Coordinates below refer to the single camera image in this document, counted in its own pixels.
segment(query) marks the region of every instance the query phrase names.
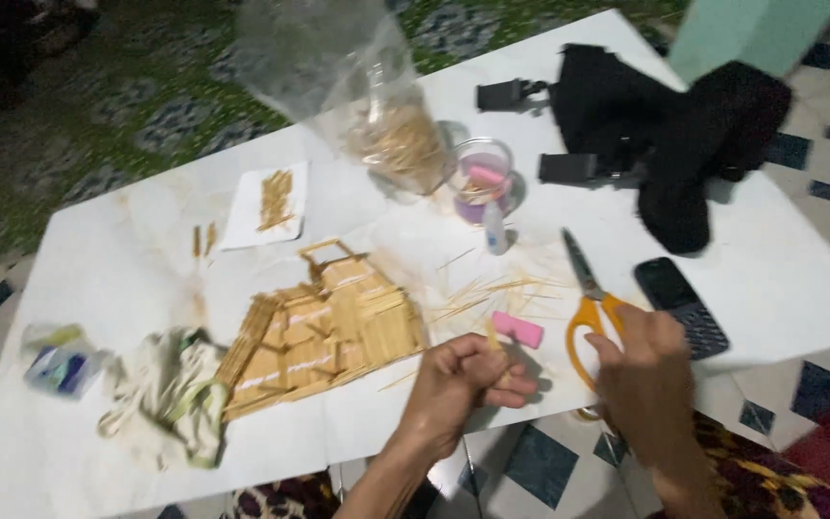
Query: scissors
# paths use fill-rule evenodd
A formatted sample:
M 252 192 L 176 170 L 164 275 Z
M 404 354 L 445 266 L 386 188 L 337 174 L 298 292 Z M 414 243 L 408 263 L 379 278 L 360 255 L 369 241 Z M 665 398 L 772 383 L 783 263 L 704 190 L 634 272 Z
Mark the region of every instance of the scissors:
M 594 273 L 591 271 L 591 266 L 587 264 L 581 247 L 578 246 L 578 242 L 572 237 L 572 233 L 565 227 L 562 228 L 562 240 L 565 242 L 565 248 L 569 251 L 569 259 L 572 262 L 572 268 L 575 270 L 575 276 L 578 277 L 578 284 L 582 287 L 582 300 L 578 304 L 578 312 L 572 317 L 569 328 L 565 331 L 565 347 L 569 350 L 569 358 L 572 360 L 572 366 L 578 372 L 578 376 L 593 391 L 594 381 L 585 370 L 585 367 L 582 366 L 581 360 L 578 358 L 578 352 L 575 350 L 575 329 L 579 326 L 588 326 L 595 334 L 604 335 L 598 305 L 595 303 L 595 301 L 600 301 L 610 324 L 613 325 L 617 334 L 620 334 L 623 331 L 623 325 L 620 323 L 620 318 L 617 317 L 616 309 L 624 302 L 601 289 L 598 280 L 594 279 Z

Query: white table top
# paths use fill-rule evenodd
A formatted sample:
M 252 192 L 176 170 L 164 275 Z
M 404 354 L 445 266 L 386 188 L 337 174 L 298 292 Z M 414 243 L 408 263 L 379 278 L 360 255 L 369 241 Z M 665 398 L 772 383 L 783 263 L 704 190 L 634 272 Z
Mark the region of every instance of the white table top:
M 551 115 L 479 114 L 473 108 L 476 84 L 513 77 L 556 79 L 558 51 L 570 41 L 604 45 L 681 88 L 613 11 L 451 66 L 421 82 L 437 119 L 465 124 L 473 136 L 494 136 L 512 147 L 515 170 L 529 181 L 526 202 L 509 218 L 521 240 L 548 247 L 557 243 L 559 227 L 569 226 L 601 284 L 620 298 L 636 299 L 641 296 L 631 276 L 633 266 L 664 251 L 635 217 L 635 192 L 538 185 L 538 155 L 562 152 Z M 212 265 L 208 260 L 195 265 L 193 226 L 225 224 L 242 172 L 303 160 L 312 163 L 307 220 L 299 240 L 215 254 Z M 711 213 L 714 239 L 705 253 L 675 259 L 732 342 L 728 353 L 699 363 L 698 371 L 732 371 L 829 348 L 830 246 L 762 173 L 736 185 L 732 201 L 714 203 Z M 97 438 L 95 422 L 109 407 L 97 387 L 75 404 L 26 390 L 17 365 L 21 332 L 31 322 L 79 322 L 95 345 L 124 352 L 146 334 L 175 324 L 201 324 L 228 344 L 250 295 L 295 283 L 302 275 L 296 261 L 278 261 L 296 248 L 343 235 L 352 246 L 379 243 L 409 260 L 437 261 L 424 251 L 479 245 L 478 233 L 450 221 L 431 211 L 427 201 L 409 207 L 385 201 L 362 167 L 336 159 L 296 125 L 56 213 L 0 360 L 0 517 L 128 513 L 377 453 L 398 422 L 410 383 L 376 390 L 411 372 L 416 358 L 237 420 L 227 429 L 228 446 L 217 470 L 156 475 Z M 571 297 L 560 311 L 570 315 L 576 305 Z M 521 410 L 485 412 L 473 428 L 534 419 L 594 401 L 569 367 L 565 322 L 541 324 L 547 328 L 544 344 L 527 355 L 549 380 L 547 392 Z

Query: green patterned rug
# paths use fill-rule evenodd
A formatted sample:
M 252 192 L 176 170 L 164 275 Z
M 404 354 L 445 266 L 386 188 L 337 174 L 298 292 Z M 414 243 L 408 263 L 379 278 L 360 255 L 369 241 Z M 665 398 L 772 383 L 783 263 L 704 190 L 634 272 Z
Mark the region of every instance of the green patterned rug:
M 44 63 L 0 115 L 0 260 L 36 250 L 67 205 L 282 128 L 235 81 L 238 0 L 104 8 L 75 49 Z M 619 7 L 643 32 L 685 0 L 387 0 L 422 74 Z

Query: black fabric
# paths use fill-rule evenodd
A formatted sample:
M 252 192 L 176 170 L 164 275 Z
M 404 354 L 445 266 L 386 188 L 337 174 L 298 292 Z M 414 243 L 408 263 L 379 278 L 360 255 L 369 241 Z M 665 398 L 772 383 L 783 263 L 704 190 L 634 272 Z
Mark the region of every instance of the black fabric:
M 646 228 L 672 254 L 710 240 L 706 183 L 731 182 L 764 161 L 790 110 L 790 88 L 731 62 L 678 93 L 603 48 L 566 45 L 549 102 L 566 150 L 610 161 L 632 146 L 647 166 L 639 189 Z

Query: orange scissors handle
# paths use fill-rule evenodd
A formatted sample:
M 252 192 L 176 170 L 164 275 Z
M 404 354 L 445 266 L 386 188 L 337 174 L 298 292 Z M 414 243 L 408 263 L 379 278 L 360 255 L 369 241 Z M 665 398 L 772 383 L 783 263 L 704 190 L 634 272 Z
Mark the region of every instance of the orange scissors handle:
M 617 334 L 622 334 L 623 325 L 620 323 L 616 309 L 623 304 L 623 301 L 605 293 L 604 299 L 600 301 L 600 304 L 604 309 L 604 313 L 607 314 L 607 319 L 610 320 L 610 324 L 617 331 Z M 604 327 L 600 323 L 598 306 L 593 299 L 587 296 L 582 296 L 582 300 L 578 304 L 578 312 L 572 317 L 572 320 L 569 322 L 569 327 L 565 330 L 565 346 L 569 350 L 569 359 L 572 361 L 572 367 L 575 368 L 582 382 L 594 391 L 594 381 L 587 370 L 585 370 L 585 367 L 582 366 L 582 362 L 578 358 L 578 351 L 575 349 L 575 329 L 579 326 L 588 326 L 595 334 L 604 335 Z

